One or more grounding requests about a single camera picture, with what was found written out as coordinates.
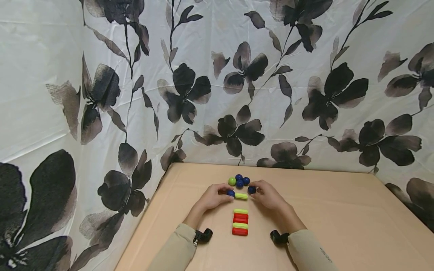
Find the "ball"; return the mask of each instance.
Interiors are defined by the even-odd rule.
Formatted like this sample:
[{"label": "ball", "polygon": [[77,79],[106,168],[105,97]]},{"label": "ball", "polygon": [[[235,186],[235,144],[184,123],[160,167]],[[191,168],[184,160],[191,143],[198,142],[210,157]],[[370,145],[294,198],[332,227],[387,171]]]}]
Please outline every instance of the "ball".
[{"label": "ball", "polygon": [[238,189],[241,189],[241,188],[244,186],[244,183],[243,183],[242,180],[238,180],[237,183],[235,184],[235,186],[236,186]]},{"label": "ball", "polygon": [[226,195],[231,196],[231,197],[235,197],[235,192],[233,190],[228,190],[226,192]]},{"label": "ball", "polygon": [[250,178],[249,177],[244,177],[243,178],[243,183],[244,183],[244,186],[248,186],[249,183],[250,183]]},{"label": "ball", "polygon": [[249,194],[254,194],[254,193],[256,193],[256,187],[254,187],[254,186],[249,186],[249,188],[247,188],[247,193],[249,193]]},{"label": "ball", "polygon": [[234,186],[237,183],[237,180],[234,177],[229,178],[227,182],[230,186]]}]

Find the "jacket sleeve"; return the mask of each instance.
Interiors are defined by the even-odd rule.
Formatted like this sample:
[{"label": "jacket sleeve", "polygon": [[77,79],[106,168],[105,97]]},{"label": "jacket sleeve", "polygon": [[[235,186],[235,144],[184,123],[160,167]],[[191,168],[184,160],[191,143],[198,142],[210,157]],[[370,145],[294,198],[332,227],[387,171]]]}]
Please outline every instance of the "jacket sleeve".
[{"label": "jacket sleeve", "polygon": [[179,224],[152,260],[148,271],[184,271],[196,251],[195,236],[195,230]]},{"label": "jacket sleeve", "polygon": [[310,230],[294,232],[288,241],[289,253],[299,271],[338,271]]}]

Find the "tan tabletop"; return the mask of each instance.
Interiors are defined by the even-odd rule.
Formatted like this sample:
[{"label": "tan tabletop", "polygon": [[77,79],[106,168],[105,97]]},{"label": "tan tabletop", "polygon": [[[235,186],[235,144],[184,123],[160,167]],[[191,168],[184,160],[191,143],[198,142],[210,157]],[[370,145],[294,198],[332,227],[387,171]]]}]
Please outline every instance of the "tan tabletop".
[{"label": "tan tabletop", "polygon": [[[116,271],[146,270],[203,191],[238,173],[273,184],[342,271],[434,270],[434,234],[373,175],[175,163]],[[234,208],[249,211],[248,236],[232,235]],[[199,229],[206,228],[214,235],[197,247],[187,270],[296,270],[287,249],[270,239],[274,229],[283,233],[279,219],[250,197],[208,212]]]}]

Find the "white fabric backdrop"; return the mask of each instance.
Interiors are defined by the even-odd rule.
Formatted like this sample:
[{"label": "white fabric backdrop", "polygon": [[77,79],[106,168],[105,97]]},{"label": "white fabric backdrop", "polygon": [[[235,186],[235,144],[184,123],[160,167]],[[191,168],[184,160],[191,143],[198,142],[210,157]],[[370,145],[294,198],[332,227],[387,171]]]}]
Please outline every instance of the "white fabric backdrop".
[{"label": "white fabric backdrop", "polygon": [[82,1],[2,1],[0,270],[113,270],[179,161],[375,173],[434,231],[434,1]]}]

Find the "yellow-green ball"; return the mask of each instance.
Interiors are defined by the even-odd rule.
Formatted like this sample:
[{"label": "yellow-green ball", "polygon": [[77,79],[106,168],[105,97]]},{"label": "yellow-green ball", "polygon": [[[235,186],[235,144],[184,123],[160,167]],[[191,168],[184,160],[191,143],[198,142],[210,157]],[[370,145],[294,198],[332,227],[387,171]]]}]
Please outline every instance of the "yellow-green ball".
[{"label": "yellow-green ball", "polygon": [[234,186],[237,183],[237,180],[234,177],[229,178],[228,181],[230,186]]}]

